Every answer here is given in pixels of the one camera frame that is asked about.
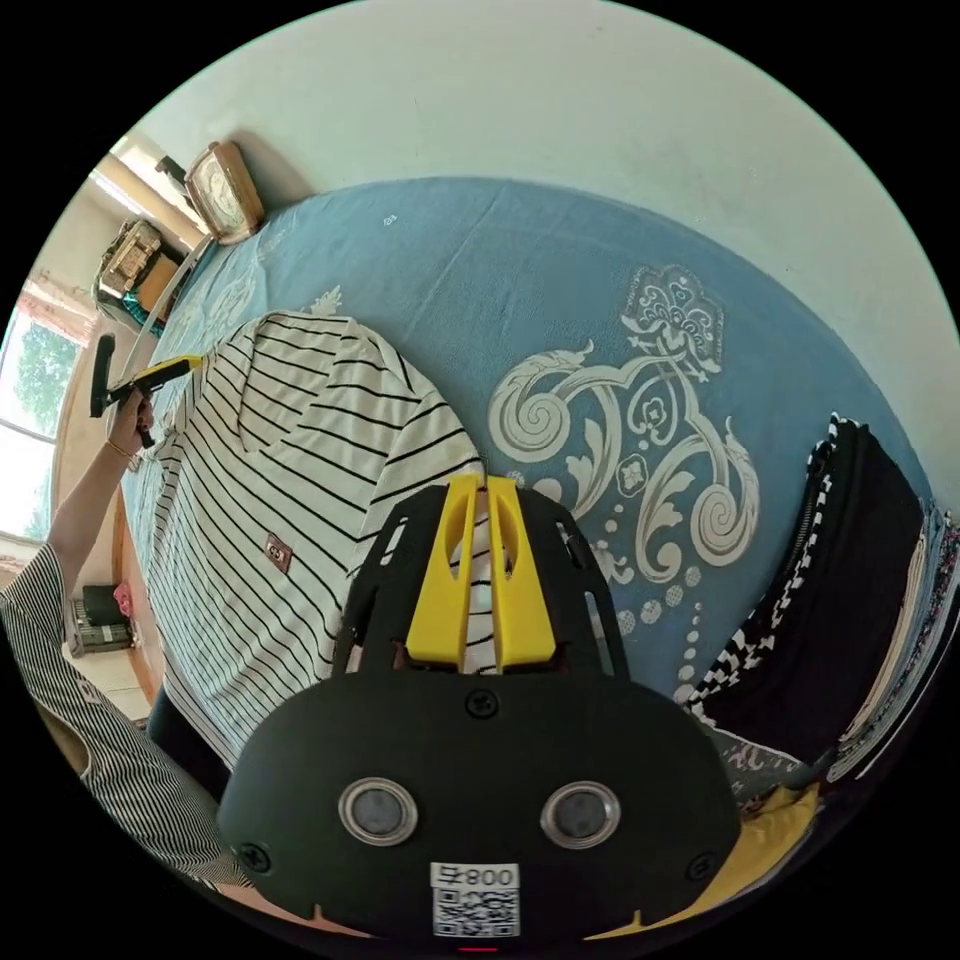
striped shirt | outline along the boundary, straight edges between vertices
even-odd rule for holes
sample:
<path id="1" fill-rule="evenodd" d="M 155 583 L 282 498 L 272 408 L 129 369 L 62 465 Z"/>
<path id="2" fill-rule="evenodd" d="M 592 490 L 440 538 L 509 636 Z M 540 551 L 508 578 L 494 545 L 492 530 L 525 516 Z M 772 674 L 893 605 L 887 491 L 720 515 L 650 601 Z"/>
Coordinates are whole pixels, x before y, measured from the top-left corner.
<path id="1" fill-rule="evenodd" d="M 393 507 L 483 464 L 433 385 L 349 318 L 241 327 L 160 433 L 141 559 L 165 689 L 232 769 L 273 709 L 329 677 L 350 576 Z M 494 664 L 485 515 L 474 537 L 466 669 L 482 671 Z"/>
<path id="2" fill-rule="evenodd" d="M 210 798 L 64 659 L 65 604 L 60 564 L 44 545 L 0 592 L 0 619 L 30 695 L 86 748 L 83 783 L 161 863 L 207 886 L 249 886 L 220 841 Z"/>

bed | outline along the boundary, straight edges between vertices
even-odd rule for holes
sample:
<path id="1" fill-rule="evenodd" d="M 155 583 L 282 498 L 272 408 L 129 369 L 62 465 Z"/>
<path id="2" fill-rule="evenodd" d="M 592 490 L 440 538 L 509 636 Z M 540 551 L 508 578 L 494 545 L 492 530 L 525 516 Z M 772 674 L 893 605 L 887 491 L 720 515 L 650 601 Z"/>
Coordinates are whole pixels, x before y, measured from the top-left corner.
<path id="1" fill-rule="evenodd" d="M 678 701 L 763 592 L 831 412 L 868 423 L 932 499 L 835 333 L 729 250 L 641 209 L 473 178 L 314 196 L 209 251 L 154 360 L 203 353 L 272 309 L 376 329 L 433 380 L 491 472 L 570 507 L 634 679 Z M 157 396 L 158 417 L 177 391 Z M 158 484 L 157 465 L 124 483 L 144 570 Z M 744 802 L 811 776 L 714 736 Z"/>

yellow fabric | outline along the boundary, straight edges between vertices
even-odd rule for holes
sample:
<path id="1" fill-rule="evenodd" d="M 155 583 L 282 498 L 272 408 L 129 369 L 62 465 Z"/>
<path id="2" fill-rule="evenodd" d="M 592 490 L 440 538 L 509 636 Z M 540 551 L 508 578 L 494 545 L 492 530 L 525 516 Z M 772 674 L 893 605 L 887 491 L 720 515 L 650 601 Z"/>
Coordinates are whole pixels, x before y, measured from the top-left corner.
<path id="1" fill-rule="evenodd" d="M 622 937 L 643 930 L 654 930 L 670 923 L 679 923 L 704 913 L 745 890 L 772 870 L 800 841 L 817 812 L 818 793 L 819 786 L 816 783 L 802 794 L 787 790 L 786 787 L 778 787 L 755 816 L 743 821 L 740 839 L 726 863 L 713 878 L 713 883 L 686 910 L 647 927 L 640 922 L 638 911 L 633 923 L 587 939 Z"/>

wooden box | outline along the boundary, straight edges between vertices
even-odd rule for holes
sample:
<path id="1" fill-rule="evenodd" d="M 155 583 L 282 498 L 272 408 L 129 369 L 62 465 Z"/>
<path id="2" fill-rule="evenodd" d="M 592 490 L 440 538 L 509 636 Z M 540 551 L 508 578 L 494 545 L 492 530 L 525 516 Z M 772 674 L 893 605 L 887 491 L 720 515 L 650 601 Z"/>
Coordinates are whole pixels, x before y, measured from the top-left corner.
<path id="1" fill-rule="evenodd" d="M 211 143 L 187 171 L 186 186 L 218 243 L 238 243 L 260 229 L 263 204 L 235 143 Z"/>

tree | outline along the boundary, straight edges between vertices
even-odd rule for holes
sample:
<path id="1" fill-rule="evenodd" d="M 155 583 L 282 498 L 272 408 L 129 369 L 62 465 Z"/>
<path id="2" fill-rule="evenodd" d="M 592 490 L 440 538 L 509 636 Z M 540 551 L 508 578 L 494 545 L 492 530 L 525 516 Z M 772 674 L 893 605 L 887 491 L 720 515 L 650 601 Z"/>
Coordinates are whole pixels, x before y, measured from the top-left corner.
<path id="1" fill-rule="evenodd" d="M 20 406 L 33 415 L 37 432 L 57 432 L 60 406 L 77 359 L 77 345 L 66 337 L 31 323 L 24 334 L 14 392 Z"/>

